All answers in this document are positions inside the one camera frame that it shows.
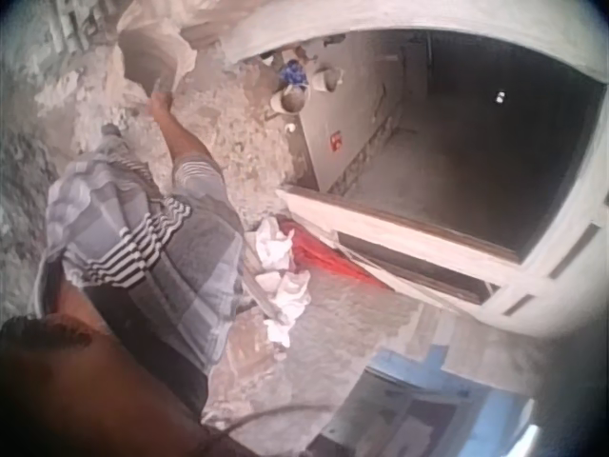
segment blue cloth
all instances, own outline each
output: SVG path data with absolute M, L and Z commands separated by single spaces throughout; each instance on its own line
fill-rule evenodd
M 292 59 L 287 62 L 287 64 L 285 64 L 279 71 L 279 76 L 292 86 L 298 86 L 301 88 L 308 86 L 305 69 L 298 62 L 298 60 Z

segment man's arm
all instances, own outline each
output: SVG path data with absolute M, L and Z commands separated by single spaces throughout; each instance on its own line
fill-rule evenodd
M 169 148 L 171 160 L 176 163 L 183 157 L 201 154 L 211 159 L 211 153 L 199 138 L 186 130 L 171 114 L 172 97 L 170 93 L 153 92 L 148 102 L 152 118 L 159 125 L 163 138 Z

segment red sign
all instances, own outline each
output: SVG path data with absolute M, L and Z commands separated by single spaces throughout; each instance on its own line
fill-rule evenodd
M 332 152 L 336 152 L 343 147 L 343 135 L 340 130 L 335 131 L 332 133 L 332 136 L 330 136 L 330 147 L 332 148 Z

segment hair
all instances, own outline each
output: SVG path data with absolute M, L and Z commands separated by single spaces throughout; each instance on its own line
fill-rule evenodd
M 90 343 L 91 336 L 75 326 L 32 316 L 13 317 L 0 328 L 0 356 L 3 350 L 85 348 Z
M 78 455 L 40 424 L 28 405 L 28 393 L 20 389 L 17 354 L 85 348 L 91 336 L 60 321 L 32 316 L 13 317 L 0 328 L 0 443 L 8 457 Z

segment wall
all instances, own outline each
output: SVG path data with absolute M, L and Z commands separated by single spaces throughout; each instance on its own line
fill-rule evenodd
M 551 337 L 577 329 L 590 320 L 606 319 L 609 303 L 607 259 L 609 233 L 603 228 L 562 273 L 552 293 L 534 299 L 514 313 L 517 323 L 506 324 L 518 325 L 519 331 Z
M 433 94 L 489 107 L 499 90 L 506 94 L 493 110 L 493 164 L 521 176 L 509 190 L 518 203 L 501 206 L 509 214 L 506 226 L 518 221 L 511 231 L 522 233 L 515 249 L 523 258 L 573 186 L 604 85 L 546 55 L 497 40 L 448 32 L 434 32 L 432 40 Z
M 306 47 L 309 57 L 318 57 L 306 67 L 309 78 L 325 66 L 344 70 L 344 83 L 335 92 L 313 91 L 301 112 L 320 191 L 330 189 L 402 98 L 402 36 L 356 32 L 348 33 L 341 44 L 324 48 L 317 41 Z M 333 152 L 330 136 L 337 131 L 343 146 Z
M 256 10 L 221 41 L 227 58 L 238 61 L 318 36 L 386 29 L 453 30 L 498 38 L 609 81 L 603 19 L 588 2 L 572 0 L 282 0 Z
M 93 35 L 111 29 L 112 16 L 115 19 L 130 1 L 23 0 L 6 3 L 10 5 L 0 27 L 0 60 L 20 79 L 41 85 L 56 75 L 67 58 L 88 50 Z M 72 27 L 71 12 L 74 12 L 75 32 L 69 29 Z

